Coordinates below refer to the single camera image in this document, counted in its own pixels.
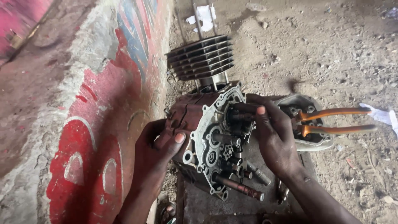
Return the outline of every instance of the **painted mural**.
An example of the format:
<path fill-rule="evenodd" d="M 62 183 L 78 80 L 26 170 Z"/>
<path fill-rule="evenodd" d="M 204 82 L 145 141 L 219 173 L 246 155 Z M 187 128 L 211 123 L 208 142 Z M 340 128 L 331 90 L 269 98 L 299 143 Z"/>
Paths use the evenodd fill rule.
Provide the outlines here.
<path fill-rule="evenodd" d="M 120 210 L 134 172 L 135 141 L 162 109 L 154 106 L 160 97 L 161 32 L 154 30 L 164 28 L 161 4 L 122 1 L 115 60 L 101 73 L 84 73 L 50 165 L 53 224 L 112 223 Z"/>

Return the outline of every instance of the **white paper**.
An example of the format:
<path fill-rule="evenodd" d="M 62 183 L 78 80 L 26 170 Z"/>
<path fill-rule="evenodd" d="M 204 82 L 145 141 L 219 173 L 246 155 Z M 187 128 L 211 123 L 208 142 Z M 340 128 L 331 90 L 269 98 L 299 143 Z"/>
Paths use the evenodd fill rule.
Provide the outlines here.
<path fill-rule="evenodd" d="M 361 107 L 367 107 L 372 110 L 369 116 L 371 116 L 374 120 L 376 121 L 381 121 L 383 123 L 386 123 L 388 125 L 392 126 L 392 129 L 394 130 L 395 134 L 398 136 L 398 121 L 397 117 L 395 116 L 395 112 L 393 110 L 390 110 L 389 112 L 375 109 L 370 105 L 360 103 L 359 104 Z"/>
<path fill-rule="evenodd" d="M 211 13 L 213 14 L 213 18 L 216 19 L 216 10 L 214 7 L 211 8 Z M 209 6 L 198 6 L 196 7 L 196 14 L 198 15 L 198 19 L 203 22 L 203 26 L 201 26 L 201 31 L 207 32 L 213 28 L 213 21 L 211 19 L 211 14 L 209 10 Z M 189 24 L 194 24 L 196 22 L 195 16 L 190 16 L 187 18 L 187 22 Z"/>

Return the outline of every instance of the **concrete wall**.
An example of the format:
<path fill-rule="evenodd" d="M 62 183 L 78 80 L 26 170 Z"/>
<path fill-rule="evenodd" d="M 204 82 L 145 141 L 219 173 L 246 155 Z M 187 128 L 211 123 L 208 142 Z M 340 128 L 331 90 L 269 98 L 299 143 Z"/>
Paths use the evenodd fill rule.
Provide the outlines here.
<path fill-rule="evenodd" d="M 111 223 L 135 141 L 164 116 L 171 2 L 54 4 L 0 68 L 0 220 Z"/>

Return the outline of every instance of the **dirt floor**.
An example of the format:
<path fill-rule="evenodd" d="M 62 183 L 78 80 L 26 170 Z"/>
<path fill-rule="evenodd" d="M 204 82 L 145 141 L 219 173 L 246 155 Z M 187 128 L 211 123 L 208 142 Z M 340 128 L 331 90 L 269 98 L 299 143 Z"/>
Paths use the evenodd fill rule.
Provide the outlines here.
<path fill-rule="evenodd" d="M 287 95 L 286 83 L 294 79 L 299 81 L 295 91 L 314 97 L 323 108 L 356 107 L 363 102 L 398 112 L 398 20 L 383 16 L 398 3 L 253 0 L 266 11 L 252 12 L 246 9 L 248 2 L 214 1 L 218 33 L 230 35 L 234 44 L 235 67 L 228 72 L 229 79 L 242 81 L 245 92 Z M 192 15 L 189 0 L 175 4 L 182 19 Z M 194 27 L 183 22 L 189 41 L 198 40 Z M 182 45 L 176 19 L 170 35 L 171 49 Z M 168 84 L 167 107 L 194 88 L 193 83 L 176 81 L 173 74 L 168 75 Z M 321 185 L 362 222 L 395 223 L 398 202 L 385 197 L 398 200 L 398 143 L 391 126 L 369 116 L 334 116 L 325 121 L 329 126 L 378 126 L 371 134 L 339 136 L 334 148 L 312 153 L 312 159 Z M 172 169 L 166 179 L 164 191 L 174 201 Z"/>

